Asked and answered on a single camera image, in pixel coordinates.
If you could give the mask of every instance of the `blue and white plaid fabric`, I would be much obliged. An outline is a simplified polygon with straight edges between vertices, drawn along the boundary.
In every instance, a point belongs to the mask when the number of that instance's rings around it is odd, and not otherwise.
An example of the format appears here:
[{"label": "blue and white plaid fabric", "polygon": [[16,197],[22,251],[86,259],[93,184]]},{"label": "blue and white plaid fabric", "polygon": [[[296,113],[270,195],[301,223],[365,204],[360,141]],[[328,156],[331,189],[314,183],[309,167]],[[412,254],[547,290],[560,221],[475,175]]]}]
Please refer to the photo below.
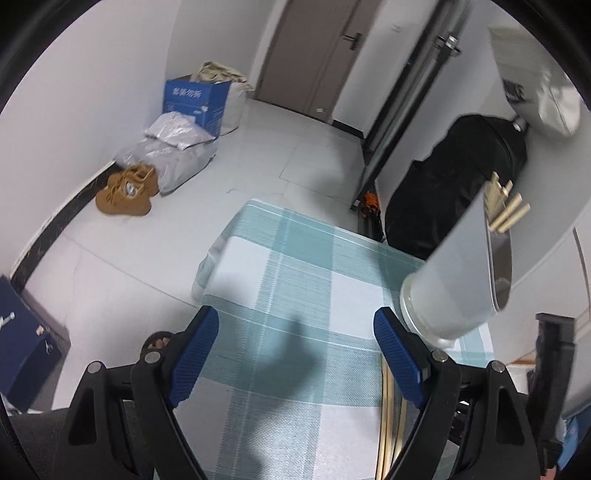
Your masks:
[{"label": "blue and white plaid fabric", "polygon": [[[400,313],[422,261],[253,200],[199,267],[193,295],[220,332],[178,422],[210,479],[369,479],[378,455],[375,311]],[[492,359],[488,328],[449,351]]]}]

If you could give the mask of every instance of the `door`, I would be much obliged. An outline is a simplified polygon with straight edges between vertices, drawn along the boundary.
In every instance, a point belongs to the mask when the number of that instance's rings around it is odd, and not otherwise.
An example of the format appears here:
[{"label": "door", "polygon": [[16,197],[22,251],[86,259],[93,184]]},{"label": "door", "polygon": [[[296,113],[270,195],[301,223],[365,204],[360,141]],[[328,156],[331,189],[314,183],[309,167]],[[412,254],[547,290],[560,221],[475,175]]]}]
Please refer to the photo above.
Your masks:
[{"label": "door", "polygon": [[329,120],[380,1],[290,0],[256,98]]}]

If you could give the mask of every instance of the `tan shoe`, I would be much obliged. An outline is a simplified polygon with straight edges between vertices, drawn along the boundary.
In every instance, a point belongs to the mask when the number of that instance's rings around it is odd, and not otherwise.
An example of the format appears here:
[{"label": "tan shoe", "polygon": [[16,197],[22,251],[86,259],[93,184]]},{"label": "tan shoe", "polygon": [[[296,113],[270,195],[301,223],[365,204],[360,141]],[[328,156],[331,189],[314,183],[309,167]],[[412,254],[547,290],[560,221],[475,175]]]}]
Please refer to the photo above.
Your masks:
[{"label": "tan shoe", "polygon": [[107,215],[146,215],[152,208],[145,185],[121,177],[114,186],[96,194],[96,207]]},{"label": "tan shoe", "polygon": [[152,165],[138,163],[137,165],[126,168],[120,173],[113,173],[113,175],[109,176],[107,186],[114,187],[117,185],[119,179],[124,176],[129,176],[134,183],[142,183],[145,185],[146,192],[151,197],[158,194],[160,191],[158,188],[158,174]]}]

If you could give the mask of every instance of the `white plastic bag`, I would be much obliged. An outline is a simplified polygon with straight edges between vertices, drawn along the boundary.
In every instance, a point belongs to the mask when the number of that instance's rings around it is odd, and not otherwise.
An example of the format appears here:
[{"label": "white plastic bag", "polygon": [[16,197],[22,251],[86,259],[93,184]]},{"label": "white plastic bag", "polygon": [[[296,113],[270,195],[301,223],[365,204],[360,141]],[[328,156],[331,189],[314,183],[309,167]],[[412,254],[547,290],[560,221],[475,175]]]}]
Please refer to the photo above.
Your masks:
[{"label": "white plastic bag", "polygon": [[172,192],[202,171],[217,151],[217,142],[202,143],[179,150],[153,138],[144,138],[133,147],[124,148],[115,162],[128,168],[140,162],[152,165],[158,173],[160,193]]},{"label": "white plastic bag", "polygon": [[246,92],[251,90],[247,83],[233,82],[230,85],[228,99],[226,100],[226,109],[222,117],[222,129],[220,135],[226,135],[233,132],[240,126],[242,112],[246,105]]},{"label": "white plastic bag", "polygon": [[179,112],[163,113],[144,131],[146,137],[158,138],[179,150],[205,143],[215,137],[195,124],[195,117]]},{"label": "white plastic bag", "polygon": [[579,127],[581,97],[550,53],[521,25],[490,27],[495,61],[513,110],[550,137]]}]

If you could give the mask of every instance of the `black baseboard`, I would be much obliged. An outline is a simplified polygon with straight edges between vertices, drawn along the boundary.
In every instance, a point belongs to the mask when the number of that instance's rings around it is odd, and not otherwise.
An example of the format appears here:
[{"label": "black baseboard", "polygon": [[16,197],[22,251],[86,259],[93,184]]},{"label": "black baseboard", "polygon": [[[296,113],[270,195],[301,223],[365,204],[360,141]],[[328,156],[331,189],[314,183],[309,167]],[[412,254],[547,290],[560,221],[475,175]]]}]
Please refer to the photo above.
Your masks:
[{"label": "black baseboard", "polygon": [[344,124],[343,122],[339,122],[338,120],[333,120],[332,126],[335,128],[338,128],[339,130],[342,130],[343,132],[353,135],[354,137],[357,137],[357,138],[360,138],[361,140],[363,140],[363,132],[361,130],[357,130],[356,128],[353,128],[350,125]]},{"label": "black baseboard", "polygon": [[43,256],[56,241],[60,233],[76,215],[96,196],[96,194],[107,186],[107,180],[113,173],[121,171],[116,164],[98,174],[78,194],[62,208],[51,222],[39,234],[29,251],[24,255],[11,278],[13,288],[18,294],[25,289],[28,279],[37,268]]}]

